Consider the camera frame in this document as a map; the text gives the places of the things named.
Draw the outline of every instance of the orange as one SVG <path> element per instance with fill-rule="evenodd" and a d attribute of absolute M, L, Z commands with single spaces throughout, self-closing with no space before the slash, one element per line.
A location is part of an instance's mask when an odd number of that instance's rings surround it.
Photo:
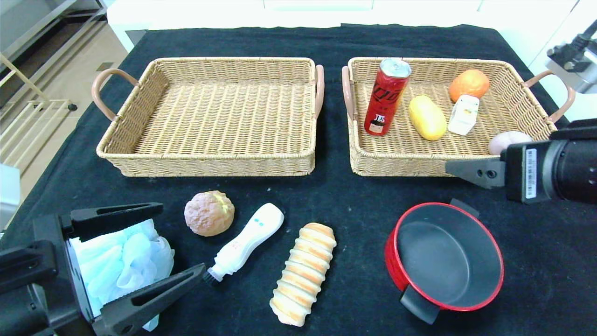
<path fill-rule="evenodd" d="M 489 88 L 489 78 L 477 69 L 470 69 L 458 75 L 450 85 L 450 99 L 456 102 L 463 94 L 481 98 Z"/>

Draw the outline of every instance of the bread roll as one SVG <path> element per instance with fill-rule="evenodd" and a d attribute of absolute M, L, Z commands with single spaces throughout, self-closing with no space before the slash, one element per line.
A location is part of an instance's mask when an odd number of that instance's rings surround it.
<path fill-rule="evenodd" d="M 269 306 L 280 322 L 303 326 L 330 268 L 336 240 L 334 231 L 319 223 L 305 225 L 298 234 Z"/>

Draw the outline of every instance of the red soda can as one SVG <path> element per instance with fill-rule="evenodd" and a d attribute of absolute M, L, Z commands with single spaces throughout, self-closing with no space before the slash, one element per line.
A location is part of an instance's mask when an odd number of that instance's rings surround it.
<path fill-rule="evenodd" d="M 385 135 L 398 108 L 411 74 L 410 65 L 396 58 L 381 61 L 365 117 L 365 131 Z"/>

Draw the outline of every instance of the yellow mango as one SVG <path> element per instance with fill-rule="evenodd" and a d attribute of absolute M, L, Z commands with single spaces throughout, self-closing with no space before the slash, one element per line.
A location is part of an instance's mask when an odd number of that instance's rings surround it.
<path fill-rule="evenodd" d="M 408 105 L 410 120 L 417 132 L 427 140 L 444 136 L 448 124 L 442 110 L 427 96 L 416 96 Z"/>

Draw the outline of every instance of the basket handle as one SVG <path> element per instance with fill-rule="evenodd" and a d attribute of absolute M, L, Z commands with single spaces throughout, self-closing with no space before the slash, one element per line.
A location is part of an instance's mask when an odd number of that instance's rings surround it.
<path fill-rule="evenodd" d="M 101 99 L 100 88 L 106 81 L 106 78 L 108 78 L 108 76 L 112 74 L 118 74 L 124 77 L 124 79 L 126 79 L 132 85 L 139 86 L 139 82 L 135 78 L 133 78 L 133 76 L 127 74 L 126 72 L 120 69 L 110 68 L 100 72 L 100 74 L 96 77 L 96 79 L 93 81 L 93 84 L 91 85 L 91 97 L 93 97 L 93 101 L 96 103 L 97 108 L 100 109 L 100 111 L 104 113 L 106 118 L 110 119 L 110 121 L 113 121 L 114 118 L 116 118 L 116 115 L 114 114 L 114 112 L 112 112 L 112 110 L 110 110 L 106 106 L 106 104 L 104 104 L 103 100 Z"/>
<path fill-rule="evenodd" d="M 315 89 L 315 114 L 313 115 L 313 119 L 317 120 L 319 117 L 319 113 L 321 112 L 321 106 L 324 104 L 324 66 L 317 65 L 315 67 L 315 75 L 317 76 L 317 83 Z"/>
<path fill-rule="evenodd" d="M 344 104 L 346 105 L 346 113 L 351 121 L 355 119 L 355 102 L 352 98 L 352 88 L 350 85 L 350 73 L 348 66 L 342 67 L 342 91 L 344 92 Z"/>
<path fill-rule="evenodd" d="M 531 86 L 535 85 L 535 83 L 540 81 L 543 77 L 548 76 L 548 75 L 555 75 L 555 74 L 551 70 L 545 70 L 542 73 L 531 78 L 530 80 L 524 82 L 524 86 L 531 87 Z M 564 83 L 564 86 L 566 86 L 566 89 L 568 90 L 568 98 L 566 99 L 566 102 L 562 105 L 562 107 L 560 107 L 559 110 L 555 111 L 552 115 L 549 116 L 549 118 L 547 118 L 554 123 L 556 121 L 558 121 L 564 115 L 564 113 L 566 113 L 566 111 L 570 108 L 572 103 L 574 103 L 574 98 L 576 97 L 576 91 L 574 91 L 574 89 L 572 87 L 570 87 L 570 85 L 566 84 L 562 80 L 562 78 L 560 78 L 557 75 L 556 75 L 556 77 L 558 77 L 562 81 L 562 83 Z"/>

